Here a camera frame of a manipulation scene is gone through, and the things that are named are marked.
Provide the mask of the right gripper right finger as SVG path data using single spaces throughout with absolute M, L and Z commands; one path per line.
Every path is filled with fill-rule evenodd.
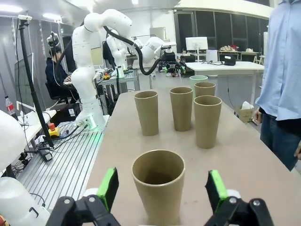
M 206 226 L 273 226 L 273 220 L 261 198 L 243 201 L 236 190 L 226 189 L 217 170 L 208 172 L 205 185 L 213 215 Z

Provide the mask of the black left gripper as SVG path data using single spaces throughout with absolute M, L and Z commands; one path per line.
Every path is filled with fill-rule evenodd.
M 169 65 L 175 65 L 176 67 L 180 67 L 180 73 L 186 73 L 185 63 L 180 61 L 178 62 L 175 57 L 175 53 L 164 51 L 161 56 L 162 66 L 164 67 L 164 73 L 168 73 Z

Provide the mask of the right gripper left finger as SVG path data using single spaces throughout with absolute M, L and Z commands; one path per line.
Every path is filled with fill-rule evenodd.
M 111 213 L 119 187 L 118 171 L 109 168 L 96 194 L 74 200 L 69 196 L 60 197 L 46 223 L 47 226 L 82 226 L 92 223 L 95 226 L 119 226 Z

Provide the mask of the person's right hand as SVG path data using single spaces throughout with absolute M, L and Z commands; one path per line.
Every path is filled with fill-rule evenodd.
M 265 111 L 259 107 L 255 112 L 254 112 L 254 117 L 253 120 L 256 124 L 261 124 L 262 123 L 262 118 L 263 118 L 263 114 L 265 113 Z

